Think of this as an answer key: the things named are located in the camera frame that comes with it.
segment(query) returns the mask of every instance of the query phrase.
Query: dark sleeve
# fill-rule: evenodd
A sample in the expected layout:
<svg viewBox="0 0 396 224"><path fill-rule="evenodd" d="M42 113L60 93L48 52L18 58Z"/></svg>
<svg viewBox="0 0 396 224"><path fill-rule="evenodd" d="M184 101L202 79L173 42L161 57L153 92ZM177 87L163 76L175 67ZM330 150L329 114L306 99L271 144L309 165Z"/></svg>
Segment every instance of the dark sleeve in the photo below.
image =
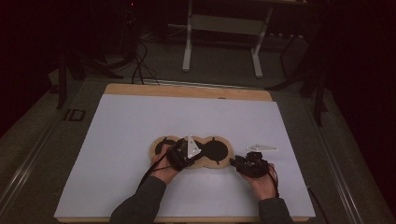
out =
<svg viewBox="0 0 396 224"><path fill-rule="evenodd" d="M160 209L165 189L166 185L161 179L149 176L135 195L113 211L110 224L151 224Z"/></svg>
<svg viewBox="0 0 396 224"><path fill-rule="evenodd" d="M288 207L281 198L272 198L259 201L260 222L263 224L293 223Z"/></svg>

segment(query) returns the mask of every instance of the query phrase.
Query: wooden puzzle piece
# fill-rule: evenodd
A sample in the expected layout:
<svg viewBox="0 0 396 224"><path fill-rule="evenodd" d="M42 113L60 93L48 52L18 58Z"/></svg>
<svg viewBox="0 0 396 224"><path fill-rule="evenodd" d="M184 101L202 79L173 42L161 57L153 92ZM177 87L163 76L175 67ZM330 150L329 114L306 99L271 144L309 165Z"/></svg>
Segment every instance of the wooden puzzle piece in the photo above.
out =
<svg viewBox="0 0 396 224"><path fill-rule="evenodd" d="M163 136L157 138L149 149L149 156L152 159L155 155L161 153L161 148L163 144L173 145L179 137L176 136ZM195 168L211 168L211 169L222 169L230 164L230 158L233 158L233 148L227 139L220 136L209 136L206 138L200 138L197 136L192 136L195 144L202 151L199 154L200 158L195 161L189 169Z"/></svg>

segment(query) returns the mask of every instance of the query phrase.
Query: white board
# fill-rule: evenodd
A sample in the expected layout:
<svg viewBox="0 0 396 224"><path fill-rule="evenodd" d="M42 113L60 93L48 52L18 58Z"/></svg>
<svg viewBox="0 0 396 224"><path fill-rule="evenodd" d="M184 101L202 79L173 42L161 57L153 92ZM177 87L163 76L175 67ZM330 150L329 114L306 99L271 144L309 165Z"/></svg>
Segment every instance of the white board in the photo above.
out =
<svg viewBox="0 0 396 224"><path fill-rule="evenodd" d="M275 102L103 95L55 213L110 217L136 191L160 136L218 135L234 154L256 143L276 166L292 217L314 217L304 180ZM257 201L233 167L183 170L167 187L158 217L256 217Z"/></svg>

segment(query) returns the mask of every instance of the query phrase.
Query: white table leg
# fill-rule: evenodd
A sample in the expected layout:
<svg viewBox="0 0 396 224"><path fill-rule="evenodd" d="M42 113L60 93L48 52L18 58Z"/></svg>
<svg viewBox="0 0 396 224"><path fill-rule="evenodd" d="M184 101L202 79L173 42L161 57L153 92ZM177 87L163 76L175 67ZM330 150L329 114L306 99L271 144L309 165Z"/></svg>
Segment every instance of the white table leg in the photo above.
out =
<svg viewBox="0 0 396 224"><path fill-rule="evenodd" d="M192 0L189 1L189 16L187 18L187 43L184 49L184 59L183 59L183 72L190 71L190 60L191 60L191 17L192 17Z"/></svg>
<svg viewBox="0 0 396 224"><path fill-rule="evenodd" d="M268 23L271 19L272 12L273 12L273 8L272 7L268 8L265 21L262 23L262 29L260 30L259 41L257 42L256 47L251 50L251 58L253 60L254 73L258 78L262 77L262 66L260 65L259 51L260 48L262 47L262 41L264 40L265 32L267 31Z"/></svg>

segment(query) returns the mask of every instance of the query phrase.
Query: floor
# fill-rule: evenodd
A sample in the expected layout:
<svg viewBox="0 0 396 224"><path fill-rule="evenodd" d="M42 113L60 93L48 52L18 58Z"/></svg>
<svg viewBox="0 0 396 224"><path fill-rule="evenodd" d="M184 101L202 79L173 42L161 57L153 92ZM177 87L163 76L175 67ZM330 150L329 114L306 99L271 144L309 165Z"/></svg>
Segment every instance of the floor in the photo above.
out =
<svg viewBox="0 0 396 224"><path fill-rule="evenodd" d="M157 83L152 79L155 76L161 85L263 90L285 79L279 54L286 43L277 36L265 39L260 52L264 78L257 79L248 49L194 45L191 70L185 73L181 71L184 46L177 39L165 43L143 40L148 51L142 76L151 84ZM287 72L295 68L305 47L304 41L298 40L286 52ZM141 45L139 55L144 52ZM0 139L0 190L4 192L0 205L8 205L1 210L0 223L59 223L53 214L101 95L108 83L131 82L135 68L136 64L131 64L116 70L125 76L123 80L105 78L87 68L85 80L69 79L68 101L62 110L55 109L57 96L47 93ZM323 127L319 127L312 116L314 96L300 97L300 87L297 83L271 94L278 103L304 180L318 198L317 203L311 197L317 216L305 223L325 223L319 205L330 223L395 223L332 93L325 92L327 112L322 113ZM63 120L67 109L85 110L86 116L80 122ZM23 166L29 168L22 169L23 187L10 192L8 183L31 151L36 152L36 160Z"/></svg>

